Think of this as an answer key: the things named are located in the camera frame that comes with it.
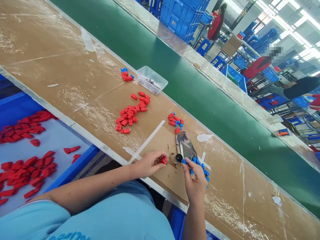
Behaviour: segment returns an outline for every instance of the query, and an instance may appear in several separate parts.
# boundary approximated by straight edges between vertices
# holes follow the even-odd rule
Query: sleeve
[[[0,218],[0,233],[3,239],[46,239],[70,217],[55,202],[37,200]]]

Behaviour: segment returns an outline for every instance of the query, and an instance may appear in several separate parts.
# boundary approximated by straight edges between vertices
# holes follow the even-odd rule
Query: tape strip
[[[128,164],[131,164],[133,160],[135,160],[141,151],[146,147],[146,145],[150,142],[150,140],[156,135],[156,133],[159,131],[159,129],[162,127],[162,125],[165,123],[164,120],[160,122],[160,124],[156,127],[156,129],[151,133],[151,135],[144,141],[144,143],[141,145],[141,147],[134,153]]]

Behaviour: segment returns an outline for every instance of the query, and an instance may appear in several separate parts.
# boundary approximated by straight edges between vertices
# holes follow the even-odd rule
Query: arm
[[[71,214],[84,211],[110,190],[133,179],[148,177],[165,167],[164,164],[154,164],[155,161],[168,157],[165,152],[147,153],[135,164],[126,165],[108,172],[82,178],[53,189],[32,199],[50,199],[67,209]]]
[[[204,195],[208,182],[201,166],[186,158],[188,166],[194,172],[195,178],[191,178],[187,165],[183,165],[189,209],[183,231],[183,240],[206,240],[206,224],[204,215]]]
[[[296,85],[296,84],[297,84],[297,82],[294,81],[294,82],[291,82],[291,83],[289,83],[289,84],[287,84],[287,85],[284,85],[283,88],[289,88],[289,87],[291,87],[291,86],[293,86],[293,85]]]

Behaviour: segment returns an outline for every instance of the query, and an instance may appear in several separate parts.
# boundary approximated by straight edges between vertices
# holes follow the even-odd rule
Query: white wall
[[[261,13],[262,10],[254,4],[232,31],[233,34],[237,35],[240,31],[244,31]]]

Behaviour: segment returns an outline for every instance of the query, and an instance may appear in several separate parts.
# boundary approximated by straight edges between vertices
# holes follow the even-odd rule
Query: right hand
[[[192,168],[195,178],[191,178],[190,168],[182,164],[184,170],[184,179],[186,184],[186,191],[190,204],[204,201],[204,195],[207,190],[208,181],[206,180],[201,166],[195,164],[190,159],[186,158],[188,166]]]

